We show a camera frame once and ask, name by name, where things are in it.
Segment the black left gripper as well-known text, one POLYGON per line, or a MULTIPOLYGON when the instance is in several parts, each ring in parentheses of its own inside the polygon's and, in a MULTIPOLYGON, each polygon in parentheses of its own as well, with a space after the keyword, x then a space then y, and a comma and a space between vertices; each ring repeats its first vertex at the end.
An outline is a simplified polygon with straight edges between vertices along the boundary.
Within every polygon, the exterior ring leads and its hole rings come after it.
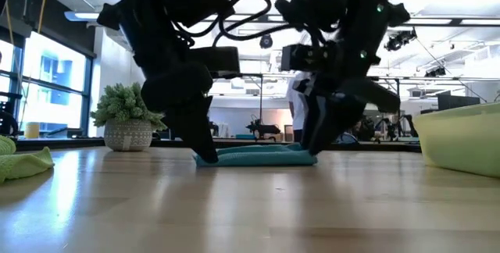
POLYGON ((148 110, 165 112, 166 126, 209 164, 218 162, 208 118, 212 99, 206 97, 212 85, 206 66, 187 62, 148 77, 141 89, 148 110))

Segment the long ceiling light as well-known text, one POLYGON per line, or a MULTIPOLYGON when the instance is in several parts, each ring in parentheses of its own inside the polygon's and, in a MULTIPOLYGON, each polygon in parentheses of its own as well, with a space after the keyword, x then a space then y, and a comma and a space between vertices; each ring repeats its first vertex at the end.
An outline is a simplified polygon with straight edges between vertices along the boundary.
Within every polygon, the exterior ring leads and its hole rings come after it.
POLYGON ((95 22, 99 16, 98 12, 73 12, 66 11, 64 16, 73 22, 95 22))

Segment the black aluminium table frame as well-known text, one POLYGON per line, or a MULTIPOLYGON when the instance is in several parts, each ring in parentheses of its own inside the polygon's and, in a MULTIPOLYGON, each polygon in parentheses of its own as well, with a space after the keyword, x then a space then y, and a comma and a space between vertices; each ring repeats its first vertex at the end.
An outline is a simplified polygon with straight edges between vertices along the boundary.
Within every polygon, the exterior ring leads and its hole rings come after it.
MULTIPOLYGON (((215 139, 216 148, 232 148, 238 146, 249 146, 255 144, 272 145, 272 141, 248 141, 235 139, 215 139)), ((50 149, 71 149, 71 148, 93 148, 103 147, 105 145, 103 138, 77 138, 77 139, 28 139, 18 140, 16 142, 17 151, 36 151, 43 147, 50 149)), ((153 140, 153 148, 186 148, 183 141, 153 140)), ((360 144, 330 144, 325 148, 326 151, 394 151, 394 152, 421 152, 418 144, 409 144, 404 142, 382 142, 380 144, 373 142, 361 142, 360 144)))

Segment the yellow bin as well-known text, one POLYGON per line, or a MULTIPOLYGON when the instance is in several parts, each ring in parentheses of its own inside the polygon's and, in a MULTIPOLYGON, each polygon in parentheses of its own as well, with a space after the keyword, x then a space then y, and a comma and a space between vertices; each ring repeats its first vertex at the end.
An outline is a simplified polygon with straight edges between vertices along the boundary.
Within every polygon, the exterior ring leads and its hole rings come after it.
POLYGON ((40 123, 28 122, 25 125, 24 137, 26 139, 35 139, 40 137, 40 123))

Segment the yellow translucent plastic basket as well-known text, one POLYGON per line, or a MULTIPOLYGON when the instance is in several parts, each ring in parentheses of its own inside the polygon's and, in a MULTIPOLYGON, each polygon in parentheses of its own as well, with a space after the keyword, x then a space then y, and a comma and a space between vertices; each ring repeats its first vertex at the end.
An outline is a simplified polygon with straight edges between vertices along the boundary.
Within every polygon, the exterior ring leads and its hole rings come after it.
POLYGON ((500 179, 500 102, 422 114, 413 123, 426 165, 500 179))

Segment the potted green succulent plant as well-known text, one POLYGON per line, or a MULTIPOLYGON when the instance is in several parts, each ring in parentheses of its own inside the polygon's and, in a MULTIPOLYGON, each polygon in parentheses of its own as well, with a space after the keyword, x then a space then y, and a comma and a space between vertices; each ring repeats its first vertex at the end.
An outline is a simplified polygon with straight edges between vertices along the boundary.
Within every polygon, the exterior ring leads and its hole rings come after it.
POLYGON ((90 117, 104 129, 105 146, 112 151, 143 151, 155 132, 166 129, 163 114, 146 107, 139 83, 106 86, 90 117))

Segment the teal microfiber towel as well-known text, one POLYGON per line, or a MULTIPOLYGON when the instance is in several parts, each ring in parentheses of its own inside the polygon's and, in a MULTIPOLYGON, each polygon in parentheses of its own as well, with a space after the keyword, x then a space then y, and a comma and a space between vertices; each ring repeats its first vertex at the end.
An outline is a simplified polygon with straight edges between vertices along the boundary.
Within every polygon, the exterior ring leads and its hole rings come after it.
POLYGON ((313 166, 318 163, 299 143, 248 145, 216 150, 218 162, 207 163, 193 154, 198 167, 213 166, 313 166))

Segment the black station frame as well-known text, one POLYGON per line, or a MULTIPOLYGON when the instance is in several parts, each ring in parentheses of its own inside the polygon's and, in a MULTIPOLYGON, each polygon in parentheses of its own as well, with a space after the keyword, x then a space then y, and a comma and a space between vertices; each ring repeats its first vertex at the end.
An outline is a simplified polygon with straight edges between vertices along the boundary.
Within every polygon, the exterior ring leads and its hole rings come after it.
MULTIPOLYGON (((291 125, 286 92, 292 77, 291 74, 281 74, 217 80, 209 92, 213 96, 209 119, 229 126, 231 135, 246 134, 246 126, 256 118, 281 129, 291 125)), ((500 88, 500 70, 471 72, 451 69, 440 77, 389 76, 379 77, 377 83, 398 94, 402 110, 415 115, 422 109, 436 108, 437 95, 446 91, 477 97, 481 102, 493 101, 500 88)))

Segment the black monitor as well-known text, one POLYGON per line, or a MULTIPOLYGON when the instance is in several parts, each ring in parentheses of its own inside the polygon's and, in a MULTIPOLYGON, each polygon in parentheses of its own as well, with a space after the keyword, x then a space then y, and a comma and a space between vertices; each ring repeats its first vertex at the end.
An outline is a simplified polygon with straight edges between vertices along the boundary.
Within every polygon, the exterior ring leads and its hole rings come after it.
POLYGON ((478 97, 455 96, 451 95, 450 92, 437 95, 437 105, 439 110, 455 109, 479 104, 480 99, 478 97))

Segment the person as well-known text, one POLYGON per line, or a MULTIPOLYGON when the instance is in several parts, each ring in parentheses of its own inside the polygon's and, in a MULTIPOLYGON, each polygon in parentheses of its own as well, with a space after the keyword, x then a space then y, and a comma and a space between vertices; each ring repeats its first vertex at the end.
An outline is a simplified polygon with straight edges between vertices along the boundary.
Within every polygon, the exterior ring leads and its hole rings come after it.
POLYGON ((363 116, 352 128, 352 134, 358 141, 371 141, 375 136, 374 122, 370 117, 363 116))
POLYGON ((288 81, 287 85, 287 101, 289 110, 292 117, 292 128, 294 142, 300 142, 302 139, 302 129, 305 120, 305 109, 304 104, 300 98, 300 94, 293 88, 295 81, 302 81, 304 79, 309 79, 309 72, 298 71, 296 75, 288 81))

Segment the lime green microfiber towel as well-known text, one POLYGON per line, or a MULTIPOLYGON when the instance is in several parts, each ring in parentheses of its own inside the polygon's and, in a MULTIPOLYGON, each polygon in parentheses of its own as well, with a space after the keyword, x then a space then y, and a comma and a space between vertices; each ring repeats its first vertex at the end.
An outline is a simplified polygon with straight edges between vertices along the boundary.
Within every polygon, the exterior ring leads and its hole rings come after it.
POLYGON ((16 154, 16 144, 0 135, 0 184, 6 180, 22 179, 43 173, 55 166, 50 149, 35 153, 16 154))

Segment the overhead metal rail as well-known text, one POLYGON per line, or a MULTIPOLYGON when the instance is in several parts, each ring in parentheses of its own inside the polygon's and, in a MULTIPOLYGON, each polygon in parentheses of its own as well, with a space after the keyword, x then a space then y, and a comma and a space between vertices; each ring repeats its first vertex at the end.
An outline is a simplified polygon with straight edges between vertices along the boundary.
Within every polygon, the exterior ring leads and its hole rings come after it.
MULTIPOLYGON (((236 23, 245 19, 249 14, 229 16, 225 22, 236 23)), ((262 15, 251 23, 285 23, 281 15, 262 15)), ((398 26, 407 27, 500 27, 500 16, 496 17, 446 17, 446 16, 413 16, 398 26)))

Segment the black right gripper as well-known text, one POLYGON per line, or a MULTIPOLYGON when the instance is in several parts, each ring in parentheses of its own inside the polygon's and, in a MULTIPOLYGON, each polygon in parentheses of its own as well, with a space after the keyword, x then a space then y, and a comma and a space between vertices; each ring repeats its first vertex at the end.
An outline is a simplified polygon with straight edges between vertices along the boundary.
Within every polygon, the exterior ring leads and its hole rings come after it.
POLYGON ((305 54, 304 70, 312 74, 304 83, 305 121, 301 145, 317 155, 362 118, 367 104, 382 112, 397 112, 400 97, 368 77, 376 58, 366 52, 340 48, 314 48, 305 54))

